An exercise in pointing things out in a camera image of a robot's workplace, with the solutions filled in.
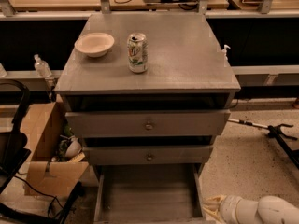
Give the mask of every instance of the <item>cabinet top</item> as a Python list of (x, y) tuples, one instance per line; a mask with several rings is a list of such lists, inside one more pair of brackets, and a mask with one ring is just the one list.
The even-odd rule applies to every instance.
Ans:
[[(238, 91), (239, 84), (205, 16), (193, 12), (93, 14), (81, 35), (107, 33), (112, 50), (89, 58), (73, 49), (55, 91), (59, 94)], [(129, 69), (131, 33), (148, 39), (149, 69)]]

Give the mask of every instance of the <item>white bowl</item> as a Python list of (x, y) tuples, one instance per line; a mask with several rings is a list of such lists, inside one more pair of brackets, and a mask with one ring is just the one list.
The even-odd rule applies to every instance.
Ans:
[(89, 57), (101, 57), (112, 48), (113, 44), (113, 36), (104, 33), (92, 33), (81, 36), (75, 42), (75, 48)]
[(67, 158), (73, 158), (73, 157), (75, 157), (82, 150), (82, 145), (78, 141), (78, 138), (73, 137), (71, 140), (72, 140), (72, 143), (70, 144), (70, 146), (68, 147), (68, 149), (65, 152), (65, 156)]

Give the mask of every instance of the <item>gray drawer cabinet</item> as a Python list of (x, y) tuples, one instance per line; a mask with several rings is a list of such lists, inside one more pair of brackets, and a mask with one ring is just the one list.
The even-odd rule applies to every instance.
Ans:
[[(144, 33), (149, 70), (132, 73), (126, 39)], [(240, 87), (198, 13), (94, 14), (82, 31), (114, 36), (112, 50), (73, 50), (57, 83), (66, 118), (98, 174), (94, 223), (198, 223), (198, 176)]]

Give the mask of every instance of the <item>wooden table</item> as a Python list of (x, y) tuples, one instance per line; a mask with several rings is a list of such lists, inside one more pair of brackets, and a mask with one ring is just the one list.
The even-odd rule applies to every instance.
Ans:
[[(100, 10), (100, 0), (10, 0), (18, 11), (53, 11), (53, 10)], [(169, 9), (179, 8), (178, 5), (148, 5), (143, 0), (133, 0), (126, 4), (117, 4), (110, 0), (111, 9)], [(229, 3), (226, 0), (208, 0), (208, 8), (226, 9)]]
[[(259, 2), (247, 1), (243, 3), (242, 0), (228, 0), (235, 8), (242, 10), (256, 10)], [(273, 0), (271, 9), (298, 9), (299, 0)]]

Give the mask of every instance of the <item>cardboard box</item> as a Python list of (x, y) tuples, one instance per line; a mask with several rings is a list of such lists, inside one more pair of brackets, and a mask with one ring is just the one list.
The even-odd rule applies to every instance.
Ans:
[[(53, 196), (68, 196), (89, 166), (86, 161), (50, 162), (55, 156), (64, 127), (61, 104), (31, 105), (21, 130), (26, 133), (28, 158), (27, 181), (40, 192)], [(25, 185), (25, 195), (40, 195)]]

